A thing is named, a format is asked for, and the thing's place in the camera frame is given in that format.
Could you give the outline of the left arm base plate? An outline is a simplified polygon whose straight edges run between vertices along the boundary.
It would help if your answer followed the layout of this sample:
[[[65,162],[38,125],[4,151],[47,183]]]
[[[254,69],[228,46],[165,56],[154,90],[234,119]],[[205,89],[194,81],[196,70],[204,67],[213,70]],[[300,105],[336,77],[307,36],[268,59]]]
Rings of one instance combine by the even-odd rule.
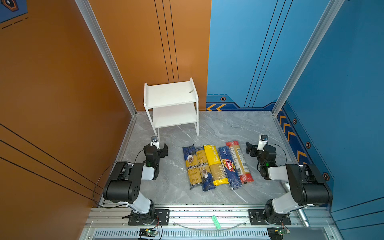
[[[135,214],[132,213],[128,220],[129,226],[154,226],[161,225],[167,226],[170,219],[169,209],[155,209],[154,212],[148,214]]]

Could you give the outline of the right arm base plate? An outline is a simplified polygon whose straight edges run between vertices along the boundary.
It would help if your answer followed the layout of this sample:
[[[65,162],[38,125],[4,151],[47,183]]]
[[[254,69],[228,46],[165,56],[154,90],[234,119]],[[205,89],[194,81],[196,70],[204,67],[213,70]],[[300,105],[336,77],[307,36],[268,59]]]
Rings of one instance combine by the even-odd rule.
[[[248,214],[252,226],[280,224],[290,226],[292,224],[290,216],[287,214],[276,214],[273,211],[267,213],[262,209],[249,209]]]

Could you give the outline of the Ankara spaghetti bag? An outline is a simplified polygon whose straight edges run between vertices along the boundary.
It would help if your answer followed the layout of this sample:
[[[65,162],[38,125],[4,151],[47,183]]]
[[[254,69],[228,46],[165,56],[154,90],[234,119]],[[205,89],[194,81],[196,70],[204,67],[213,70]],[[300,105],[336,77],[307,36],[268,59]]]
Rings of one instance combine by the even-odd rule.
[[[204,147],[201,146],[196,148],[196,154],[202,178],[203,192],[214,190],[216,186],[214,185],[214,178],[209,167]]]
[[[202,177],[199,169],[199,162],[194,145],[183,147],[186,169],[190,181],[190,189],[202,185]]]

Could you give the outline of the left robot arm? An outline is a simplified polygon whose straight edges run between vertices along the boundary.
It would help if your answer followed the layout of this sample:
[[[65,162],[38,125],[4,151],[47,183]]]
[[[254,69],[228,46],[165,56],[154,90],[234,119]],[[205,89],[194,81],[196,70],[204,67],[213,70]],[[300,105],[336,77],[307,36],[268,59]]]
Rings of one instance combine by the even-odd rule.
[[[120,207],[133,210],[133,216],[145,220],[155,218],[154,202],[140,191],[142,181],[156,180],[160,172],[160,159],[168,156],[168,145],[160,148],[158,143],[144,146],[145,161],[117,162],[106,182],[103,198]]]

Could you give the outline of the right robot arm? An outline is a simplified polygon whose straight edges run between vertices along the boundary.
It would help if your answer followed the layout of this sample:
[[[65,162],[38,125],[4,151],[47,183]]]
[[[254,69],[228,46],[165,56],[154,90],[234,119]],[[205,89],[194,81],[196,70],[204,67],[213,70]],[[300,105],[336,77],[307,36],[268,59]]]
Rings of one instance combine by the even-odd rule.
[[[246,153],[258,159],[261,176],[266,180],[282,181],[290,187],[288,192],[265,204],[263,218],[267,224],[283,222],[292,211],[308,205],[321,206],[333,201],[333,194],[314,164],[285,164],[277,166],[276,148],[271,144],[253,145],[246,142]]]

